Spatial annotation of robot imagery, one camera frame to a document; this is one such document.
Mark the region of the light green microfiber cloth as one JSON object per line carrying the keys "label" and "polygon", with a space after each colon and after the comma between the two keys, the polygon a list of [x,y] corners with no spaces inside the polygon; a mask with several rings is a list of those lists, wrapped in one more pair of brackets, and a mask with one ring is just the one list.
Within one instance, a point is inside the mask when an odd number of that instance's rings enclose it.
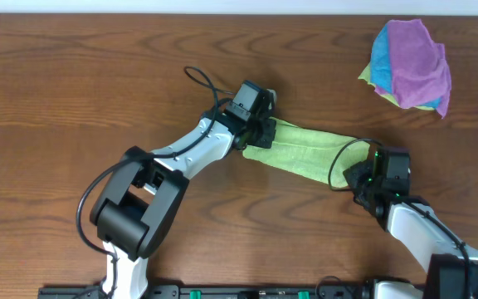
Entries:
{"label": "light green microfiber cloth", "polygon": [[354,142],[350,136],[300,128],[276,120],[276,137],[270,149],[249,146],[242,151],[246,159],[293,174],[344,188],[343,172],[368,158],[369,144]]}

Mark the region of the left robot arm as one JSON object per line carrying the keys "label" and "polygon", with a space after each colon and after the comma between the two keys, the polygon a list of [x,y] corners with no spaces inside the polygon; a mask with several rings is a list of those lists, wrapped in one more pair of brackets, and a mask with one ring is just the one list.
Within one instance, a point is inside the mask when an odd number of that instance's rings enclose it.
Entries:
{"label": "left robot arm", "polygon": [[165,239],[190,180],[231,150],[268,149],[276,134],[271,117],[243,120],[229,113],[205,115],[181,139],[146,152],[134,146],[106,170],[106,184],[90,211],[109,266],[103,293],[141,298],[148,260]]}

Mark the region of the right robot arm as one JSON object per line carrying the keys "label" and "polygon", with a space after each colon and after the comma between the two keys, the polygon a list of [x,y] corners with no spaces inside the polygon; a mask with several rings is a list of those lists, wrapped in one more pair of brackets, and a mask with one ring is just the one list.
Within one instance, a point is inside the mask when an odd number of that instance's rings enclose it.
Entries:
{"label": "right robot arm", "polygon": [[427,274],[425,285],[376,278],[362,298],[478,298],[478,250],[467,245],[435,215],[423,198],[411,195],[405,162],[382,167],[370,160],[344,171],[354,202],[412,254]]}

